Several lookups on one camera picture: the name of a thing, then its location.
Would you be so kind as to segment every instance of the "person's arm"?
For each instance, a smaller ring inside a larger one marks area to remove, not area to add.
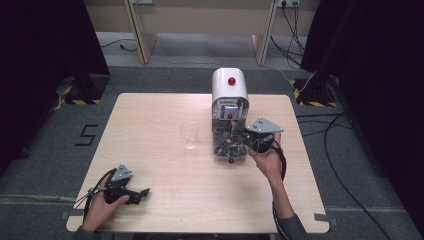
[[[279,148],[281,133],[274,133],[276,143],[274,147]],[[266,153],[256,153],[249,149],[249,154],[256,162],[256,166],[268,179],[273,198],[273,213],[278,232],[284,239],[306,239],[305,228],[295,214],[283,179],[281,179],[281,159],[278,153],[270,149]]]
[[[99,185],[99,188],[102,188],[106,185],[109,177],[110,176],[108,175],[103,179]],[[101,235],[97,229],[108,220],[113,222],[113,213],[116,211],[116,209],[119,208],[119,206],[123,205],[129,199],[130,196],[125,195],[120,197],[114,203],[108,204],[105,201],[103,192],[96,193],[91,202],[87,216],[85,217],[82,225],[75,232],[72,240],[101,239]]]

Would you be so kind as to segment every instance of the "black curtain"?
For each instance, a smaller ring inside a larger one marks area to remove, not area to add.
[[[0,175],[28,147],[65,77],[109,75],[82,0],[0,1]]]
[[[322,0],[302,68],[340,79],[373,161],[424,235],[424,1]]]

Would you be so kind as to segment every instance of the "human hand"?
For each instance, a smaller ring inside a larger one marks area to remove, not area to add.
[[[110,174],[107,175],[100,183],[99,188],[106,185]],[[98,192],[94,195],[90,209],[82,224],[82,229],[86,232],[95,232],[107,220],[113,222],[113,213],[119,206],[123,205],[130,199],[130,196],[125,195],[120,197],[114,203],[108,204],[105,201],[104,192]]]
[[[272,145],[279,148],[281,141],[281,133],[274,133],[275,142]],[[249,149],[249,155],[255,160],[256,166],[265,175],[268,181],[281,181],[281,159],[278,153],[270,148],[265,153],[257,153],[252,149]]]

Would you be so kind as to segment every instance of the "glass cup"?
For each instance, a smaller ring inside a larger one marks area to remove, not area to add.
[[[184,138],[187,149],[193,149],[196,147],[197,137],[199,135],[199,126],[196,122],[184,122],[181,124],[180,133]]]

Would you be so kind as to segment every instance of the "wooden table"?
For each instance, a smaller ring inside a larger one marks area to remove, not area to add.
[[[249,95],[247,124],[262,116],[282,127],[287,158],[286,189],[309,233],[327,222],[290,99]],[[213,160],[211,94],[125,93],[119,96],[78,198],[110,169],[125,164],[134,174],[127,188],[150,188],[140,205],[118,209],[103,231],[150,233],[276,233],[272,195],[251,157],[229,164]],[[199,141],[186,150],[179,133],[185,121],[199,124]],[[82,217],[69,218],[75,231]]]

